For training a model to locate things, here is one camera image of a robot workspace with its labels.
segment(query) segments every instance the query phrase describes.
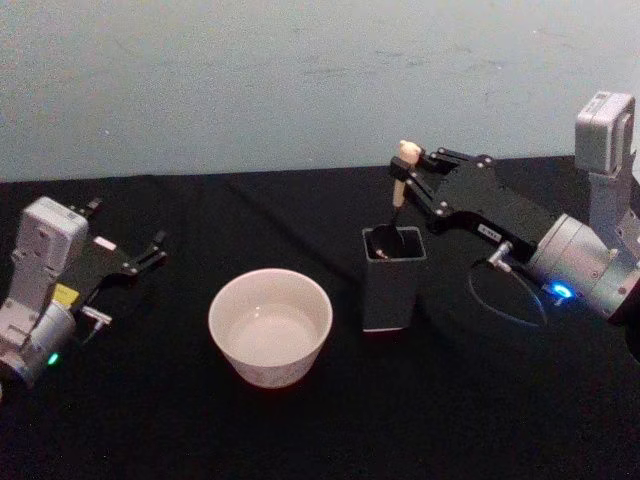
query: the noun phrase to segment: cup rim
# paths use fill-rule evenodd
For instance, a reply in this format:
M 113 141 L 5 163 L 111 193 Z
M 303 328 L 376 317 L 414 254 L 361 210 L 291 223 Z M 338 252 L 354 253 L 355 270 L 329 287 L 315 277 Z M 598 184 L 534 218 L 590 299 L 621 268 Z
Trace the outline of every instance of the cup rim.
M 311 348 L 308 352 L 306 352 L 304 355 L 302 355 L 301 357 L 296 358 L 295 360 L 292 360 L 291 362 L 288 363 L 283 363 L 283 364 L 277 364 L 277 365 L 260 365 L 260 364 L 254 364 L 254 363 L 248 363 L 245 360 L 239 359 L 237 356 L 231 354 L 226 348 L 223 348 L 223 343 L 220 340 L 219 335 L 216 335 L 216 332 L 213 328 L 213 311 L 215 309 L 215 307 L 221 302 L 221 296 L 222 294 L 230 289 L 235 283 L 244 280 L 248 277 L 252 277 L 252 276 L 256 276 L 256 275 L 265 275 L 265 274 L 272 274 L 272 273 L 276 273 L 276 274 L 286 274 L 286 275 L 291 275 L 291 276 L 295 276 L 298 277 L 300 280 L 307 282 L 309 284 L 311 284 L 311 286 L 320 293 L 320 296 L 322 297 L 325 305 L 327 305 L 328 307 L 328 311 L 327 311 L 327 322 L 325 323 L 325 327 L 324 327 L 324 331 L 322 332 L 322 334 L 320 335 L 320 337 L 318 338 L 318 340 L 313 344 L 313 348 Z M 333 325 L 333 306 L 331 305 L 331 300 L 329 299 L 329 295 L 327 295 L 327 292 L 324 291 L 324 289 L 320 286 L 320 284 L 318 284 L 318 282 L 316 282 L 315 280 L 313 280 L 312 278 L 300 273 L 300 272 L 296 272 L 294 270 L 289 270 L 286 268 L 261 268 L 258 270 L 251 270 L 249 272 L 243 273 L 242 275 L 239 275 L 237 277 L 235 277 L 234 279 L 230 280 L 229 282 L 227 282 L 216 294 L 216 296 L 213 298 L 213 300 L 211 301 L 211 305 L 209 306 L 209 314 L 208 314 L 208 326 L 209 326 L 209 334 L 211 335 L 211 338 L 213 338 L 214 343 L 218 346 L 218 348 L 222 351 L 222 353 L 224 353 L 226 356 L 232 358 L 234 361 L 240 362 L 242 364 L 245 365 L 250 365 L 252 367 L 257 367 L 257 368 L 273 368 L 273 367 L 282 367 L 282 366 L 286 366 L 286 365 L 291 365 L 293 363 L 296 363 L 300 360 L 302 360 L 303 358 L 307 357 L 308 355 L 310 355 L 311 353 L 315 352 L 318 348 L 320 348 L 325 340 L 327 339 L 327 337 L 329 336 L 329 332 L 331 331 L 331 327 Z

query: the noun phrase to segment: cable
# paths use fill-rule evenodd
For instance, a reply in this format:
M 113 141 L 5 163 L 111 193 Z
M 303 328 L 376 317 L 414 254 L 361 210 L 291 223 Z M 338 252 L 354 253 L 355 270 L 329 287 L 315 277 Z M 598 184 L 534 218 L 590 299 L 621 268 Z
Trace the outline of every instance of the cable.
M 545 312 L 544 306 L 542 305 L 542 302 L 540 301 L 540 298 L 538 297 L 536 292 L 534 292 L 533 289 L 527 284 L 527 282 L 525 282 L 524 279 L 522 279 L 522 277 L 520 277 L 520 275 L 518 275 L 513 270 L 511 272 L 509 272 L 509 275 L 511 275 L 513 278 L 515 278 L 518 281 L 518 283 L 520 285 L 522 285 L 522 287 L 527 291 L 527 293 L 531 296 L 531 298 L 533 298 L 533 301 L 535 302 L 536 307 L 538 308 L 538 311 L 540 312 L 540 316 L 542 318 L 542 324 L 527 322 L 526 320 L 522 320 L 521 318 L 515 317 L 515 316 L 510 315 L 510 314 L 508 314 L 506 312 L 503 312 L 502 310 L 499 310 L 499 309 L 489 305 L 487 302 L 485 302 L 480 297 L 478 292 L 476 292 L 476 289 L 473 286 L 473 270 L 474 270 L 474 268 L 476 268 L 479 265 L 487 265 L 487 263 L 486 263 L 485 260 L 480 260 L 480 261 L 475 262 L 471 266 L 471 268 L 469 269 L 469 273 L 467 274 L 467 286 L 469 287 L 469 292 L 471 293 L 471 296 L 483 308 L 485 308 L 486 310 L 490 311 L 491 313 L 493 313 L 495 315 L 498 315 L 500 318 L 503 318 L 503 319 L 508 320 L 510 322 L 513 322 L 513 323 L 516 323 L 516 324 L 521 325 L 523 327 L 540 328 L 541 325 L 546 326 L 546 325 L 549 324 L 549 319 L 547 317 L 547 312 Z

